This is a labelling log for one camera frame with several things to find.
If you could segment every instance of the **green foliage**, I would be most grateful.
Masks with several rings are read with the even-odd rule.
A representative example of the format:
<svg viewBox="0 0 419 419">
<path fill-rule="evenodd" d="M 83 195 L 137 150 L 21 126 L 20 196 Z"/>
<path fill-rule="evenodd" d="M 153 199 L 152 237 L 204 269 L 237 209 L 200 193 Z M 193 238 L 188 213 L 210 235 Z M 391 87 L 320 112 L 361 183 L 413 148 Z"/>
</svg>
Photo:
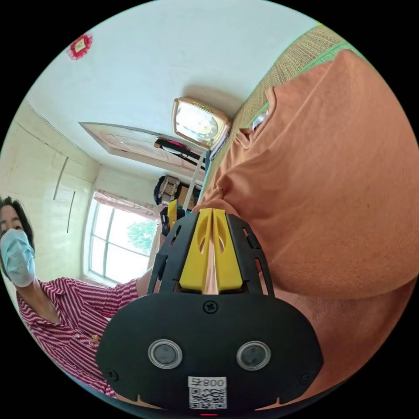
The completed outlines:
<svg viewBox="0 0 419 419">
<path fill-rule="evenodd" d="M 156 224 L 153 221 L 136 222 L 128 227 L 128 238 L 139 252 L 149 255 L 155 232 Z"/>
</svg>

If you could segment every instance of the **screw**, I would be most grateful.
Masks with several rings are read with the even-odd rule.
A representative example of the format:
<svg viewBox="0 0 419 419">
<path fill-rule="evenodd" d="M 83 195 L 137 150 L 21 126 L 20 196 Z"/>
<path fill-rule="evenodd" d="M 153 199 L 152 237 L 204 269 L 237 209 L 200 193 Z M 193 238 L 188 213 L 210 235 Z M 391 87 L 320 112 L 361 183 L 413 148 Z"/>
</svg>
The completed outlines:
<svg viewBox="0 0 419 419">
<path fill-rule="evenodd" d="M 310 372 L 303 374 L 300 378 L 300 384 L 307 385 L 307 383 L 310 382 L 311 378 L 312 378 L 312 374 Z"/>
<path fill-rule="evenodd" d="M 118 374 L 113 369 L 109 368 L 106 375 L 111 381 L 118 381 Z"/>
<path fill-rule="evenodd" d="M 207 301 L 204 304 L 204 311 L 208 314 L 213 314 L 218 310 L 218 304 L 215 301 Z"/>
</svg>

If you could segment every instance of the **red decoration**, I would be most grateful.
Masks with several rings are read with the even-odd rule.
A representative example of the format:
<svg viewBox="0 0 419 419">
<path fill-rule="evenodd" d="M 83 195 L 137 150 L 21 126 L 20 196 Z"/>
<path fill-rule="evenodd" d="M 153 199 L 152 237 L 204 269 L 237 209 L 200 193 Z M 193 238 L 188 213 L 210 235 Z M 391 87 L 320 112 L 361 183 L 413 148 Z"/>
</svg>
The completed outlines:
<svg viewBox="0 0 419 419">
<path fill-rule="evenodd" d="M 82 58 L 92 46 L 92 35 L 84 34 L 77 38 L 67 50 L 67 54 L 72 60 L 78 60 Z"/>
</svg>

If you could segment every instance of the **striped shirt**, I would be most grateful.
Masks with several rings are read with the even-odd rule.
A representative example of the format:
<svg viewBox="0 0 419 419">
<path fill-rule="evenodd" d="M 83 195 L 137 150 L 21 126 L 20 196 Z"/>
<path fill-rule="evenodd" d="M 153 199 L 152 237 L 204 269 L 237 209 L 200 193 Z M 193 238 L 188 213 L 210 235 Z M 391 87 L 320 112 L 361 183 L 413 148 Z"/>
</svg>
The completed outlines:
<svg viewBox="0 0 419 419">
<path fill-rule="evenodd" d="M 17 294 L 23 321 L 43 351 L 65 372 L 110 397 L 116 397 L 99 371 L 95 356 L 108 319 L 138 298 L 136 279 L 102 288 L 72 278 L 39 282 L 54 305 L 59 324 L 38 316 Z"/>
</svg>

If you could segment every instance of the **clock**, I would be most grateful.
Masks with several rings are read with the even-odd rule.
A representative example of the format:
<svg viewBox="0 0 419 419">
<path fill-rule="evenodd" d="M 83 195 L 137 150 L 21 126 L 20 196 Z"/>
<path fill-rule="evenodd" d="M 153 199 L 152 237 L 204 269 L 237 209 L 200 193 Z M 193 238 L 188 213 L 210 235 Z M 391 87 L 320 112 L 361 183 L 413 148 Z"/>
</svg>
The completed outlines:
<svg viewBox="0 0 419 419">
<path fill-rule="evenodd" d="M 173 130 L 176 135 L 200 147 L 218 152 L 227 139 L 231 120 L 221 111 L 191 97 L 175 99 Z"/>
</svg>

